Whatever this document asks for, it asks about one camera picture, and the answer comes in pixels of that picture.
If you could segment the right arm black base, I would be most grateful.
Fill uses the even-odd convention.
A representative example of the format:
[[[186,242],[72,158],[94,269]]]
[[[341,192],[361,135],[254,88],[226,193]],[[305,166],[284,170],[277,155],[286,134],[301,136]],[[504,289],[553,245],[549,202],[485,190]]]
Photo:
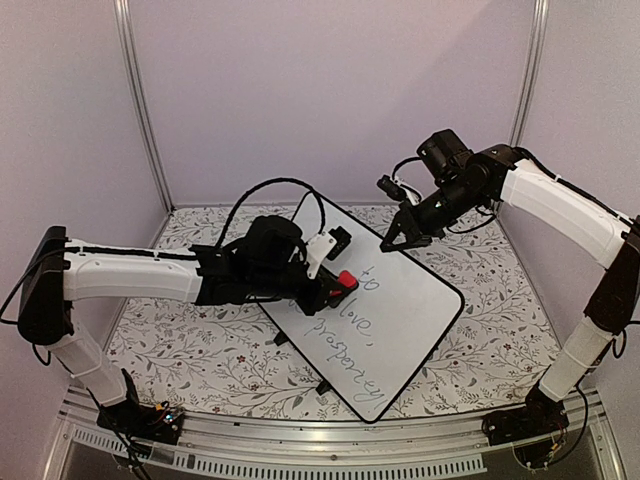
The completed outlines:
[[[536,383],[525,397],[524,405],[488,413],[481,429],[491,446],[546,436],[540,442],[516,447],[514,455],[521,466],[537,470],[548,467],[564,445],[569,420],[562,401],[553,401]]]

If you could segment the red whiteboard eraser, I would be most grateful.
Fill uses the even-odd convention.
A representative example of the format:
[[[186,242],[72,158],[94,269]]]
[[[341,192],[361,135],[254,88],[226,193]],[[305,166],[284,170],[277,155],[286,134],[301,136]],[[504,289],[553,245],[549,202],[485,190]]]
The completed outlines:
[[[329,297],[331,300],[344,299],[354,292],[358,286],[359,283],[356,277],[349,271],[343,270],[334,281]]]

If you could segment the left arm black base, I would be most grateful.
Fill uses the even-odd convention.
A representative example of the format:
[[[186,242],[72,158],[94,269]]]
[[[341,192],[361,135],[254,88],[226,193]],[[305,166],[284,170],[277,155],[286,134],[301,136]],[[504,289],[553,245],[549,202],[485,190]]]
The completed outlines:
[[[140,403],[129,373],[122,369],[125,399],[113,406],[99,407],[97,425],[128,437],[177,445],[182,433],[185,410],[163,401],[156,406]]]

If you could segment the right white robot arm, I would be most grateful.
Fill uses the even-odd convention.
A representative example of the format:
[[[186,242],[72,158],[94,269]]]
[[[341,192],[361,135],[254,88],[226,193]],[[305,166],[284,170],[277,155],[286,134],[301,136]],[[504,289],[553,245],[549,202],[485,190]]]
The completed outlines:
[[[382,251],[426,247],[468,211],[500,202],[544,222],[604,270],[582,320],[518,412],[517,427],[537,436],[554,422],[554,404],[595,368],[632,322],[639,301],[639,222],[552,173],[523,147],[497,144],[474,152],[446,129],[426,139],[412,159],[424,164],[437,189],[422,197],[395,173],[378,180],[378,188],[399,204]]]

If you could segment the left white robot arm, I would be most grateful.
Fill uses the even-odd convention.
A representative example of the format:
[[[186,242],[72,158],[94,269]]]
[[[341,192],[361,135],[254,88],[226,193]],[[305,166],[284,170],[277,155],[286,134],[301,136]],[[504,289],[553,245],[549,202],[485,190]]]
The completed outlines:
[[[91,298],[159,298],[198,306],[291,300],[306,316],[335,308],[358,287],[347,271],[324,263],[349,244],[343,228],[304,239],[294,222],[259,216],[244,236],[222,245],[182,250],[129,249],[71,240],[49,228],[13,291],[21,337],[43,346],[108,410],[128,434],[148,426],[133,382],[73,320],[75,301]]]

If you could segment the white whiteboard black frame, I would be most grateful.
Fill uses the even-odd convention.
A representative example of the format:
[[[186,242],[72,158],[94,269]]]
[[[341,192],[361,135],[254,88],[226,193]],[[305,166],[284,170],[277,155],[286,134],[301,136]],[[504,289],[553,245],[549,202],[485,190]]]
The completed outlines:
[[[310,239],[324,221],[352,239],[331,272],[351,273],[357,289],[339,306],[309,317],[292,301],[262,305],[304,360],[363,422],[379,421],[460,316],[464,297],[405,252],[384,253],[380,236],[331,201],[311,194],[293,215]]]

